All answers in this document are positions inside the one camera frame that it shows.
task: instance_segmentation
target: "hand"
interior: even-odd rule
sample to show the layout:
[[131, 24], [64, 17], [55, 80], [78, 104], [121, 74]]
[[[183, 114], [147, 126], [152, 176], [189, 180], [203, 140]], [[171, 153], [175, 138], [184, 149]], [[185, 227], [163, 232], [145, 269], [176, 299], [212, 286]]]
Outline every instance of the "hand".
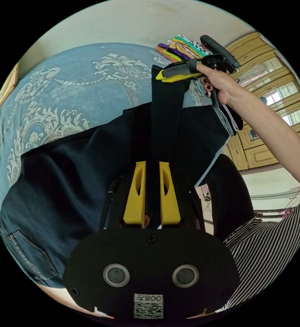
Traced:
[[204, 86], [206, 95], [211, 96], [213, 87], [219, 92], [217, 94], [218, 101], [222, 105], [228, 105], [230, 100], [237, 96], [240, 89], [242, 89], [230, 76], [222, 71], [216, 71], [203, 64], [197, 64], [197, 71], [203, 73], [200, 82]]

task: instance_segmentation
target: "black and white stripes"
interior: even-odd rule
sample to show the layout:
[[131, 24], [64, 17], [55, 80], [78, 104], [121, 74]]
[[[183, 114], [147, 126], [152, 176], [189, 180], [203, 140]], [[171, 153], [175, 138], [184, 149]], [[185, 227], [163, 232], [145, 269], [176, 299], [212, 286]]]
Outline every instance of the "black and white stripes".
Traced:
[[241, 282], [232, 298], [218, 312], [260, 293], [291, 261], [300, 246], [300, 204], [280, 222], [252, 219], [234, 231], [224, 243], [235, 258]]

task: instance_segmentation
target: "wooden cabinet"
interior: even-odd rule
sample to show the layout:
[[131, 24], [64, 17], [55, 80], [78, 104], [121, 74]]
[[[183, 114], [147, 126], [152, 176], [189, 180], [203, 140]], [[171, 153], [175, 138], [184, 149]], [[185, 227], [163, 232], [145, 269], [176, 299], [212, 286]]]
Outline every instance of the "wooden cabinet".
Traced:
[[[300, 101], [278, 110], [277, 113], [293, 128], [295, 132], [300, 132]], [[264, 144], [256, 132], [248, 125], [244, 125], [243, 130], [238, 132], [243, 149], [250, 149]]]
[[251, 33], [232, 43], [226, 48], [235, 59], [241, 64], [245, 64], [250, 60], [273, 50], [273, 48], [265, 43], [259, 33]]
[[248, 169], [249, 167], [238, 135], [233, 136], [229, 139], [227, 143], [227, 147], [230, 152], [231, 159], [233, 160], [237, 169], [238, 170]]
[[257, 168], [278, 163], [265, 145], [247, 149], [244, 151], [244, 154], [248, 161], [249, 168]]
[[232, 76], [234, 79], [239, 78], [239, 85], [248, 89], [253, 83], [264, 80], [267, 75], [283, 68], [285, 70], [285, 64], [274, 51], [269, 51], [242, 65]]
[[263, 144], [244, 151], [249, 168], [257, 168], [278, 163], [277, 159]]
[[[231, 76], [239, 85], [257, 97], [265, 97], [267, 105], [276, 111], [300, 137], [300, 85], [291, 70], [266, 44], [257, 32], [248, 34], [226, 49], [241, 64]], [[243, 122], [243, 130], [232, 137], [224, 148], [238, 170], [262, 167], [278, 161], [256, 132]]]
[[264, 96], [274, 111], [300, 101], [300, 86], [293, 74], [273, 80], [252, 93], [257, 97]]

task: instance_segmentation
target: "bed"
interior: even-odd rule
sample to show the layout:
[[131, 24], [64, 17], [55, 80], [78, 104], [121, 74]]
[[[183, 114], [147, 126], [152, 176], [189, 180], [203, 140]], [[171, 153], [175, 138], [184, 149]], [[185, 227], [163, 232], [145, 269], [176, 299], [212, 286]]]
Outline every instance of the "bed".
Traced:
[[[54, 55], [20, 79], [0, 107], [0, 209], [23, 153], [150, 102], [151, 67], [169, 63], [145, 46], [90, 44]], [[208, 104], [199, 81], [192, 81], [184, 107]]]

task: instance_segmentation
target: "label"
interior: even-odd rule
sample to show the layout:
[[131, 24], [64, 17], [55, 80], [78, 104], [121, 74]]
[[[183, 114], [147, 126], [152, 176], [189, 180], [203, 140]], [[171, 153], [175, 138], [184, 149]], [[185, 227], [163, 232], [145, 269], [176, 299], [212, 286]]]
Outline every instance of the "label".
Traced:
[[164, 317], [162, 295], [134, 294], [134, 318], [162, 319]]

